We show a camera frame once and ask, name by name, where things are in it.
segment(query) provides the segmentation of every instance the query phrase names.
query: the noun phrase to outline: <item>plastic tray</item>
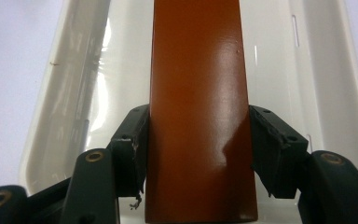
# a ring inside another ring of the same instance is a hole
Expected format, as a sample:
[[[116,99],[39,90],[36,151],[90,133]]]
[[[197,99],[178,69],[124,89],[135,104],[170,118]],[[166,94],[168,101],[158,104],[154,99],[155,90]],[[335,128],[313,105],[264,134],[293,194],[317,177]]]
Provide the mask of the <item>plastic tray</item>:
[[[241,0],[241,18],[250,103],[306,136],[309,151],[335,151],[358,168],[358,67],[344,3]],[[21,162],[30,193],[70,176],[77,155],[106,147],[127,112],[147,104],[152,27],[152,0],[65,1]],[[256,186],[257,223],[301,223],[296,200]],[[120,199],[122,223],[145,223],[144,204],[130,203]]]

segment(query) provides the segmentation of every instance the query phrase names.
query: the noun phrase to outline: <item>brown wooden board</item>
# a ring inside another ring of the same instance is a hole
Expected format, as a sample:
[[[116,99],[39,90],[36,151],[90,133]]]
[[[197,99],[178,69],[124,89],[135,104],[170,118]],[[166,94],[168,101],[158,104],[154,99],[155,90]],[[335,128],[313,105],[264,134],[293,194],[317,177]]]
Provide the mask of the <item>brown wooden board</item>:
[[[238,0],[155,0],[145,219],[257,219]]]

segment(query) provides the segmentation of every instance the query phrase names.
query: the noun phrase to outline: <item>glossy wood surface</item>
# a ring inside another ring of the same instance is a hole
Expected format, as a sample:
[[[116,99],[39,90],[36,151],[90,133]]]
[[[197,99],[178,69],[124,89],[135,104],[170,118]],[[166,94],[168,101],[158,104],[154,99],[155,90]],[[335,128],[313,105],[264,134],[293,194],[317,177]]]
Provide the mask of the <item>glossy wood surface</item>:
[[[156,0],[145,218],[257,218],[238,0]]]

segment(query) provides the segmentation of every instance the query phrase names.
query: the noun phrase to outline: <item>white plastic bin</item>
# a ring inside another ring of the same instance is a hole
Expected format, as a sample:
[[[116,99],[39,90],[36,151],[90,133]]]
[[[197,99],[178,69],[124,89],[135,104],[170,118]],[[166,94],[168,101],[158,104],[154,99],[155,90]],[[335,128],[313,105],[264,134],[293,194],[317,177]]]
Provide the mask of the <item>white plastic bin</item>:
[[[306,136],[309,151],[358,168],[358,65],[344,2],[241,0],[241,18],[250,103]],[[106,147],[128,111],[148,103],[152,27],[152,0],[64,2],[21,162],[30,193],[69,177],[77,155]],[[301,223],[296,200],[256,186],[257,223]],[[130,211],[132,202],[120,199],[122,223],[145,223],[144,204]]]

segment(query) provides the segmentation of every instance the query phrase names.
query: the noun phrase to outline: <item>white background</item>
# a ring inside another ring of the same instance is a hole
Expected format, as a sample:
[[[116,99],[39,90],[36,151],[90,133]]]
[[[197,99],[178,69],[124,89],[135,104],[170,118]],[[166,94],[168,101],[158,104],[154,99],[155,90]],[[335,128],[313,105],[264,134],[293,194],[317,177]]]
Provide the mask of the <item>white background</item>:
[[[358,56],[358,0],[346,2]],[[54,0],[0,0],[0,186],[19,184],[21,153],[61,7]]]

